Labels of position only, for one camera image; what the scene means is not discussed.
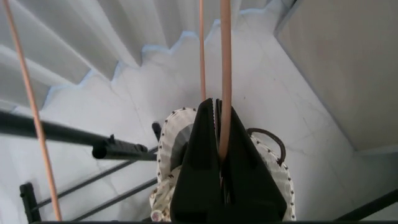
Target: orange cable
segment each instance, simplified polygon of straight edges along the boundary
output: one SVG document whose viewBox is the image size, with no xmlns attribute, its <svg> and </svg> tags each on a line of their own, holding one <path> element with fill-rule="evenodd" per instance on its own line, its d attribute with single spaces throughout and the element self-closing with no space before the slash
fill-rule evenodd
<svg viewBox="0 0 398 224">
<path fill-rule="evenodd" d="M 15 48 L 18 53 L 19 63 L 21 65 L 22 75 L 24 77 L 24 83 L 25 83 L 25 88 L 26 88 L 27 96 L 28 96 L 29 103 L 30 103 L 30 108 L 32 109 L 32 112 L 33 112 L 33 120 L 34 120 L 34 124 L 35 124 L 35 128 L 36 128 L 37 139 L 39 140 L 40 148 L 42 150 L 42 157 L 43 157 L 44 165 L 45 165 L 45 173 L 47 175 L 47 180 L 49 182 L 51 201 L 52 201 L 53 209 L 55 212 L 55 218 L 57 219 L 57 221 L 62 221 L 60 207 L 59 207 L 59 203 L 58 203 L 58 197 L 57 197 L 57 189 L 55 187 L 54 176 L 52 174 L 51 161 L 49 158 L 49 152 L 47 150 L 47 146 L 45 144 L 45 134 L 43 132 L 42 123 L 40 122 L 39 112 L 37 111 L 37 106 L 36 106 L 34 93 L 32 90 L 32 85 L 30 83 L 29 71 L 26 66 L 24 53 L 22 51 L 22 46 L 19 41 L 17 29 L 14 24 L 14 19 L 12 18 L 11 9 L 10 9 L 8 0 L 3 0 L 3 4 L 4 4 L 4 8 L 6 9 L 7 20 L 8 20 L 9 26 L 10 26 L 12 39 L 14 41 Z"/>
<path fill-rule="evenodd" d="M 221 107 L 221 133 L 218 155 L 223 162 L 229 143 L 232 102 L 232 56 L 231 56 L 231 1 L 220 0 L 221 52 L 223 57 L 223 104 Z"/>
<path fill-rule="evenodd" d="M 203 26 L 203 0 L 199 0 L 199 20 L 200 20 L 200 91 L 201 100 L 206 100 L 206 75 L 205 75 L 205 32 Z"/>
</svg>

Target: basket handle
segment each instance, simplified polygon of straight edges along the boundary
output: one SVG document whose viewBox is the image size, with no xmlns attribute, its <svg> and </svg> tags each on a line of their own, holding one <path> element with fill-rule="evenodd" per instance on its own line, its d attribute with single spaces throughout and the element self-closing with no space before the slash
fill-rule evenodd
<svg viewBox="0 0 398 224">
<path fill-rule="evenodd" d="M 252 135 L 252 133 L 261 133 L 261 134 L 266 134 L 270 138 L 272 138 L 272 140 L 274 140 L 280 147 L 280 158 L 278 159 L 277 163 L 280 166 L 282 165 L 282 163 L 285 161 L 286 158 L 286 148 L 284 143 L 275 134 L 272 134 L 271 132 L 261 128 L 248 128 L 247 132 L 250 136 Z"/>
</svg>

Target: marble floor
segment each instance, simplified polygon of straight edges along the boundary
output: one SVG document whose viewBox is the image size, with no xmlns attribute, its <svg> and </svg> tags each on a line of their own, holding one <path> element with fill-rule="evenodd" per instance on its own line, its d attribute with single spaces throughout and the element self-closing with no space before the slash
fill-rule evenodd
<svg viewBox="0 0 398 224">
<path fill-rule="evenodd" d="M 243 11 L 232 31 L 233 106 L 245 127 L 272 131 L 287 146 L 298 220 L 331 220 L 398 187 L 398 157 L 359 156 L 274 38 L 287 9 L 272 1 Z M 221 97 L 220 27 L 206 39 L 206 87 Z M 151 130 L 173 110 L 200 103 L 199 41 L 183 33 L 171 50 L 146 50 L 140 69 L 119 64 L 115 79 L 92 73 L 81 85 L 54 89 L 43 119 L 154 147 Z M 30 114 L 26 108 L 15 113 Z M 276 145 L 264 139 L 275 151 Z M 38 201 L 49 197 L 35 139 L 0 136 L 0 223 L 27 223 L 18 186 L 30 181 Z M 96 161 L 89 147 L 48 141 L 58 191 L 118 161 Z M 64 220 L 155 177 L 154 162 L 137 162 L 61 198 Z M 149 188 L 87 220 L 140 220 L 149 216 Z M 51 205 L 40 210 L 54 220 Z"/>
</svg>

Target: beige panel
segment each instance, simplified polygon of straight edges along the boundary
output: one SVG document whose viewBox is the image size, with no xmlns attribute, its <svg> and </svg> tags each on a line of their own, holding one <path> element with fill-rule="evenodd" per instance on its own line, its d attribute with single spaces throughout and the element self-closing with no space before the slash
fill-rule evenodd
<svg viewBox="0 0 398 224">
<path fill-rule="evenodd" d="M 398 1 L 303 0 L 277 34 L 358 150 L 398 144 Z"/>
</svg>

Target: black metal frame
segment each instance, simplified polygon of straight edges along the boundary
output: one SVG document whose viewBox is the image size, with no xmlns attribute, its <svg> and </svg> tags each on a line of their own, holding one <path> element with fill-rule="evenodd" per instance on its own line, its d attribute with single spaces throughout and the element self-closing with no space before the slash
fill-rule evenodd
<svg viewBox="0 0 398 224">
<path fill-rule="evenodd" d="M 24 136 L 29 138 L 36 138 L 36 131 L 34 128 L 34 122 L 32 118 L 27 118 L 15 114 L 5 113 L 0 111 L 0 133 L 11 134 L 17 136 Z M 120 140 L 115 140 L 112 135 L 110 138 L 100 136 L 93 133 L 88 133 L 86 131 L 81 131 L 78 129 L 69 128 L 59 124 L 53 124 L 46 121 L 42 122 L 44 133 L 46 139 L 69 142 L 74 144 L 82 144 L 92 146 L 95 149 L 106 149 L 112 154 L 112 157 L 105 157 L 104 159 L 126 159 L 128 161 L 123 162 L 117 166 L 114 166 L 90 179 L 84 180 L 83 182 L 77 184 L 76 186 L 67 189 L 58 194 L 58 198 L 62 198 L 88 184 L 91 184 L 97 180 L 100 180 L 107 175 L 110 175 L 120 169 L 123 169 L 137 161 L 156 161 L 157 147 L 147 150 L 145 146 L 139 144 L 133 144 L 129 142 L 124 142 Z M 155 133 L 156 138 L 160 139 L 161 127 L 158 123 L 152 124 L 152 129 Z M 118 203 L 125 198 L 128 198 L 154 184 L 157 183 L 157 179 L 153 178 L 147 182 L 121 194 L 107 202 L 98 205 L 92 210 L 74 218 L 72 221 L 77 222 L 83 220 L 93 214 L 96 214 L 109 206 Z M 24 204 L 25 214 L 28 223 L 41 222 L 41 216 L 39 208 L 51 203 L 51 198 L 47 198 L 42 202 L 37 203 L 34 188 L 32 183 L 28 182 L 22 184 L 20 187 L 20 196 Z"/>
</svg>

